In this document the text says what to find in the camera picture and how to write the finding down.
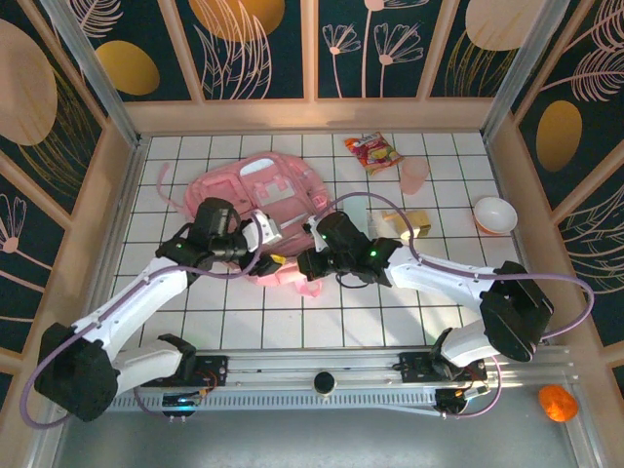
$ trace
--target pink cup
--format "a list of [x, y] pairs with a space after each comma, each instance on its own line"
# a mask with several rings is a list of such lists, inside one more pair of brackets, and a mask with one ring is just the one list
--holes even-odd
[[401, 165], [401, 191], [406, 195], [416, 193], [429, 176], [429, 164], [426, 158], [408, 157]]

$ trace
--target yellow circle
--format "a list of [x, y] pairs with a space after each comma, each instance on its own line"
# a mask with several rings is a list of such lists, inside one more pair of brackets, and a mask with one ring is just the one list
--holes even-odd
[[[260, 21], [266, 35], [280, 25], [286, 10], [284, 0], [240, 0], [240, 3], [250, 21], [254, 20], [253, 17]], [[189, 4], [197, 20], [212, 35], [234, 42], [255, 38], [254, 30], [244, 32], [243, 12], [239, 8], [239, 0], [189, 0]]]
[[0, 135], [38, 144], [57, 119], [57, 82], [46, 55], [25, 32], [0, 19]]
[[566, 100], [550, 104], [537, 127], [537, 159], [546, 171], [555, 173], [572, 159], [583, 133], [583, 119], [576, 106]]
[[110, 41], [96, 49], [113, 86], [133, 96], [148, 95], [158, 88], [160, 73], [141, 48], [126, 41]]
[[466, 34], [487, 51], [511, 51], [525, 42], [543, 0], [470, 0]]

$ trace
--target white grid floor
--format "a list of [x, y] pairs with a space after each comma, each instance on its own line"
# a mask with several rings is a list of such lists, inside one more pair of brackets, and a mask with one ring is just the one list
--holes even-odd
[[[399, 153], [426, 156], [429, 161], [430, 177], [413, 196], [402, 195], [396, 167], [367, 176], [343, 143], [348, 137], [360, 136], [153, 138], [113, 292], [127, 286], [154, 256], [158, 244], [171, 238], [185, 222], [156, 192], [164, 163], [171, 163], [164, 188], [180, 202], [186, 184], [206, 170], [267, 150], [302, 156], [334, 195], [368, 190], [403, 208], [425, 210], [432, 229], [427, 238], [416, 241], [416, 248], [425, 254], [473, 265], [500, 266], [506, 259], [517, 260], [511, 237], [484, 234], [473, 220], [471, 207], [480, 198], [498, 196], [479, 134], [386, 134]], [[369, 200], [369, 206], [370, 210], [387, 210], [377, 200]], [[314, 299], [301, 297], [291, 286], [265, 289], [245, 279], [203, 277], [165, 304], [126, 347], [136, 347], [164, 332], [204, 350], [421, 345], [433, 344], [442, 330], [476, 318], [476, 313], [441, 294], [375, 285], [348, 290], [333, 277], [324, 281], [321, 296]]]

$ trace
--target yellow object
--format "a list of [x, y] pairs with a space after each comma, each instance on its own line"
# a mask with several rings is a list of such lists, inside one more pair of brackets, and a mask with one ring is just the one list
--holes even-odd
[[275, 261], [276, 263], [279, 263], [280, 265], [285, 265], [286, 264], [286, 257], [285, 256], [272, 254], [271, 258], [273, 258], [273, 261]]
[[471, 0], [466, 10], [466, 34], [475, 46], [486, 51], [518, 49], [544, 1]]
[[537, 159], [546, 171], [555, 173], [572, 159], [581, 141], [583, 119], [574, 104], [556, 100], [550, 104], [537, 127]]
[[[411, 227], [413, 228], [415, 237], [425, 237], [429, 234], [431, 221], [429, 220], [429, 216], [426, 212], [410, 211], [406, 212], [406, 216], [408, 217], [409, 224], [411, 224]], [[394, 228], [401, 239], [406, 241], [410, 238], [410, 230], [408, 229], [408, 226], [397, 213], [383, 212], [383, 220], [392, 221]]]
[[0, 19], [0, 135], [34, 145], [57, 118], [57, 83], [46, 55], [25, 32]]
[[561, 385], [547, 385], [539, 391], [539, 404], [553, 421], [567, 422], [578, 414], [578, 403]]
[[[284, 0], [240, 0], [240, 3], [252, 25], [256, 17], [267, 36], [280, 25], [286, 10]], [[239, 0], [189, 0], [189, 4], [197, 20], [211, 34], [220, 39], [241, 42], [244, 16]]]
[[156, 64], [134, 44], [106, 42], [96, 49], [96, 55], [117, 90], [144, 96], [158, 89], [160, 73]]

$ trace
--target gray floor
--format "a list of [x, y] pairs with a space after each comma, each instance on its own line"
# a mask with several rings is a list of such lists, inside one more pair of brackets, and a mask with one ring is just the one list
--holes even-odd
[[383, 409], [204, 412], [186, 424], [108, 413], [64, 430], [56, 468], [403, 468], [577, 466], [537, 388], [505, 389], [457, 421]]

